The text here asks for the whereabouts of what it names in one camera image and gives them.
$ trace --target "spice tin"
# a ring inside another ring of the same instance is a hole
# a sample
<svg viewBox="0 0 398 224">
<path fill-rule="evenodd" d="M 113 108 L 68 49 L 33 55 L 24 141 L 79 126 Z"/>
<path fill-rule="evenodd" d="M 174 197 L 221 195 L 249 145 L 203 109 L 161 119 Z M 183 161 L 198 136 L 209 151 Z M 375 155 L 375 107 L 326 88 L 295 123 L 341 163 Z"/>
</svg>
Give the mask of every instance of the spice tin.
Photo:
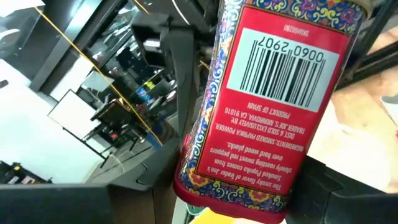
<svg viewBox="0 0 398 224">
<path fill-rule="evenodd" d="M 187 203 L 280 223 L 367 1 L 228 0 L 174 189 Z"/>
</svg>

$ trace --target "tin lid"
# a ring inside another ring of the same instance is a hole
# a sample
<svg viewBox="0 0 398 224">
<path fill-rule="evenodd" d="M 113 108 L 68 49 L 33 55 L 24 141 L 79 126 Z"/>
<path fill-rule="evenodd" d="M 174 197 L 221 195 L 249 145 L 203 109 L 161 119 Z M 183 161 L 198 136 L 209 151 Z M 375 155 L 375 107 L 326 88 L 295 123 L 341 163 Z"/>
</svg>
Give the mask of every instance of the tin lid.
<svg viewBox="0 0 398 224">
<path fill-rule="evenodd" d="M 371 0 L 349 0 L 349 1 L 362 6 L 366 10 L 367 19 L 370 19 L 373 12 L 373 4 Z"/>
</svg>

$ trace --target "black plastic part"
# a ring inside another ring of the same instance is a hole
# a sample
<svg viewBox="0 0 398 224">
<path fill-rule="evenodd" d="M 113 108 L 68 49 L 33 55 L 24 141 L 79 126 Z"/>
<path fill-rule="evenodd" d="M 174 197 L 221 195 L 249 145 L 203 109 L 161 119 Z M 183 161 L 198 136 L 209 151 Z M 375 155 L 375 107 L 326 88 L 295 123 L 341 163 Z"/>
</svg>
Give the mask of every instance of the black plastic part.
<svg viewBox="0 0 398 224">
<path fill-rule="evenodd" d="M 397 194 L 385 194 L 306 157 L 289 202 L 288 224 L 396 223 Z"/>
<path fill-rule="evenodd" d="M 160 47 L 167 59 L 166 66 L 178 83 L 178 136 L 182 141 L 192 129 L 190 121 L 199 88 L 198 49 L 195 46 L 193 31 L 189 29 L 164 30 L 160 36 Z"/>
<path fill-rule="evenodd" d="M 2 185 L 0 199 L 0 223 L 113 223 L 104 186 Z"/>
<path fill-rule="evenodd" d="M 204 18 L 205 11 L 203 8 L 200 6 L 199 2 L 197 0 L 184 0 L 186 4 L 188 5 L 188 8 L 190 9 L 190 14 L 194 15 L 196 18 L 195 21 L 195 27 L 199 30 L 201 33 L 208 33 L 210 32 L 211 25 L 207 23 L 207 21 Z"/>
<path fill-rule="evenodd" d="M 209 24 L 212 27 L 216 26 L 218 22 L 219 3 L 220 3 L 219 0 L 208 1 L 205 8 L 205 15 L 204 15 L 205 21 L 207 24 Z"/>
<path fill-rule="evenodd" d="M 168 141 L 160 151 L 142 162 L 147 170 L 137 179 L 137 182 L 148 187 L 156 186 L 161 180 L 171 182 L 179 156 L 178 139 Z"/>
<path fill-rule="evenodd" d="M 158 67 L 165 66 L 162 54 L 146 51 L 144 42 L 148 39 L 159 40 L 161 30 L 168 25 L 171 25 L 171 20 L 168 15 L 147 15 L 144 12 L 140 12 L 135 16 L 131 24 L 131 29 L 136 38 L 137 45 L 140 48 L 142 57 L 148 65 Z"/>
<path fill-rule="evenodd" d="M 4 87 L 6 87 L 6 86 L 8 86 L 8 81 L 7 80 L 2 80 L 2 81 L 0 81 L 0 88 L 4 88 Z"/>
</svg>

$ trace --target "white surface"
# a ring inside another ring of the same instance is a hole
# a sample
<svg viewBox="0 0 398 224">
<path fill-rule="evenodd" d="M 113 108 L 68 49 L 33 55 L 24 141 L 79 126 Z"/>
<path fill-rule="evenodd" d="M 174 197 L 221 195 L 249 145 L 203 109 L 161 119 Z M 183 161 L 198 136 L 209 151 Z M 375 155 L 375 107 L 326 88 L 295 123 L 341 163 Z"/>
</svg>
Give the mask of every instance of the white surface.
<svg viewBox="0 0 398 224">
<path fill-rule="evenodd" d="M 331 102 L 308 155 L 379 190 L 384 190 L 391 180 L 386 146 L 370 134 L 339 124 Z"/>
<path fill-rule="evenodd" d="M 49 113 L 49 117 L 80 139 L 83 139 L 100 124 L 97 120 L 90 120 L 94 114 L 95 110 L 90 105 L 74 92 L 68 91 L 58 102 L 58 105 Z"/>
<path fill-rule="evenodd" d="M 56 100 L 61 100 L 68 90 L 76 92 L 92 68 L 92 64 L 87 59 L 79 56 L 73 66 L 51 91 L 50 96 Z"/>
<path fill-rule="evenodd" d="M 177 197 L 175 200 L 172 224 L 184 224 L 187 213 L 186 203 Z"/>
<path fill-rule="evenodd" d="M 47 117 L 51 106 L 27 86 L 29 81 L 0 60 L 0 159 L 20 162 L 55 183 L 81 183 L 103 161 Z"/>
<path fill-rule="evenodd" d="M 41 0 L 1 0 L 0 5 L 0 17 L 7 17 L 16 10 L 44 6 L 44 3 Z"/>
</svg>

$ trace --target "metal rod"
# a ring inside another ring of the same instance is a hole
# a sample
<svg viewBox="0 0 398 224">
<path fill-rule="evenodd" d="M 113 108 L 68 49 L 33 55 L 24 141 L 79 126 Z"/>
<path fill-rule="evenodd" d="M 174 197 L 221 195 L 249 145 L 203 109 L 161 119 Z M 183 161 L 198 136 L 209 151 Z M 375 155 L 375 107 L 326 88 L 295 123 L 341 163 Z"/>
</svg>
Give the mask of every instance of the metal rod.
<svg viewBox="0 0 398 224">
<path fill-rule="evenodd" d="M 384 60 L 386 57 L 391 57 L 393 54 L 398 54 L 398 41 L 365 56 L 365 58 L 362 59 L 361 68 L 359 68 L 359 70 L 371 65 L 372 63 L 378 62 L 379 60 Z"/>
<path fill-rule="evenodd" d="M 361 40 L 360 44 L 358 44 L 360 47 L 354 49 L 351 53 L 351 61 L 356 59 L 356 62 L 350 66 L 350 68 L 345 70 L 345 74 L 343 75 L 344 77 L 353 77 L 353 74 L 362 64 L 363 57 L 369 52 L 370 48 L 373 46 L 380 33 L 383 31 L 384 26 L 387 24 L 397 8 L 397 0 L 387 0 L 383 7 L 381 7 L 379 13 L 374 19 L 374 22 L 366 31 L 366 35 Z"/>
<path fill-rule="evenodd" d="M 353 79 L 347 82 L 340 83 L 336 90 L 340 90 L 356 82 L 360 82 L 366 78 L 369 78 L 377 73 L 383 72 L 387 69 L 395 67 L 398 65 L 398 57 L 389 57 L 385 60 L 381 60 L 378 63 L 373 64 L 373 66 L 367 67 L 360 72 L 354 73 Z"/>
<path fill-rule="evenodd" d="M 132 151 L 132 149 L 133 149 L 134 146 L 136 145 L 138 139 L 139 139 L 138 137 L 135 137 L 133 140 L 131 140 L 132 144 L 131 144 L 131 146 L 130 146 L 130 148 L 129 148 L 129 152 Z"/>
<path fill-rule="evenodd" d="M 91 147 L 89 144 L 87 144 L 85 141 L 82 141 L 78 136 L 70 132 L 67 128 L 62 127 L 63 130 L 65 130 L 67 133 L 71 134 L 75 139 L 79 140 L 81 143 L 83 143 L 85 146 L 87 146 L 91 151 L 93 151 L 95 154 L 103 158 L 104 160 L 106 159 L 103 155 L 101 155 L 99 152 L 97 152 L 93 147 Z"/>
<path fill-rule="evenodd" d="M 104 162 L 100 165 L 100 169 L 102 169 L 102 167 L 104 167 L 106 161 L 108 161 L 108 159 L 112 156 L 112 152 L 109 153 L 109 155 L 105 158 Z"/>
<path fill-rule="evenodd" d="M 108 146 L 106 149 L 102 150 L 102 151 L 100 152 L 100 154 L 102 155 L 104 152 L 110 150 L 112 147 L 113 147 L 113 145 L 111 144 L 111 145 Z"/>
</svg>

